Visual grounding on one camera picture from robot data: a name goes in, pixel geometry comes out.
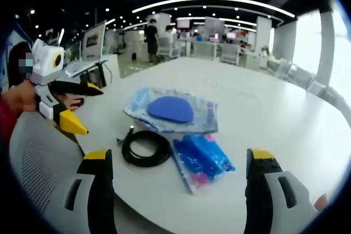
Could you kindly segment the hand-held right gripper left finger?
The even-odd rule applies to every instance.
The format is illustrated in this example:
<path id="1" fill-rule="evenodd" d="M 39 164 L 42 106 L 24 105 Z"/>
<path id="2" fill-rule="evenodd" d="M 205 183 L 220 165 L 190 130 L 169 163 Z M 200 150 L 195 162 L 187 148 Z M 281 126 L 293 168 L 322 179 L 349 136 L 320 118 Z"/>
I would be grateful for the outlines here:
<path id="1" fill-rule="evenodd" d="M 77 172 L 52 193 L 52 225 L 58 233 L 114 233 L 112 153 L 85 155 Z"/>

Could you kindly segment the person's right hand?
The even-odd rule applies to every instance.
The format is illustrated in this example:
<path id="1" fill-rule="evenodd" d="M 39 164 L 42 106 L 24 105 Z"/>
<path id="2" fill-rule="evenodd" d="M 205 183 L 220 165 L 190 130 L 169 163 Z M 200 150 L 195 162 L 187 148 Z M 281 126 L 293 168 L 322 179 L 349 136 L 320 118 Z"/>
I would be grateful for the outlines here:
<path id="1" fill-rule="evenodd" d="M 328 200 L 327 194 L 325 193 L 315 201 L 314 208 L 320 212 L 324 210 L 328 206 L 328 204 L 329 204 L 329 200 Z"/>

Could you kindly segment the person's left hand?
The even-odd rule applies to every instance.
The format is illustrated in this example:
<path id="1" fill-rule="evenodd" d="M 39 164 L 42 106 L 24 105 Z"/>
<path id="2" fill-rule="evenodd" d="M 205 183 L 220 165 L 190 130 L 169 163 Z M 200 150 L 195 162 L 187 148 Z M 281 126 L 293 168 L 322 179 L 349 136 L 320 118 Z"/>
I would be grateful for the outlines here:
<path id="1" fill-rule="evenodd" d="M 17 86 L 12 86 L 8 91 L 1 93 L 1 98 L 16 118 L 25 111 L 36 111 L 35 86 L 30 81 L 23 81 Z"/>

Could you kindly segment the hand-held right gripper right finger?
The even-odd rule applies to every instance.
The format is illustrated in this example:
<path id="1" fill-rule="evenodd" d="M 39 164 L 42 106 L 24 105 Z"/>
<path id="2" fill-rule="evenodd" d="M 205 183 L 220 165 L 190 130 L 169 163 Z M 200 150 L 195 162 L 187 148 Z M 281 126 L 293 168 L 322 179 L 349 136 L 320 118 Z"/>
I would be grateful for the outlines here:
<path id="1" fill-rule="evenodd" d="M 269 151 L 248 149 L 244 233 L 301 233 L 317 216 L 309 191 Z"/>

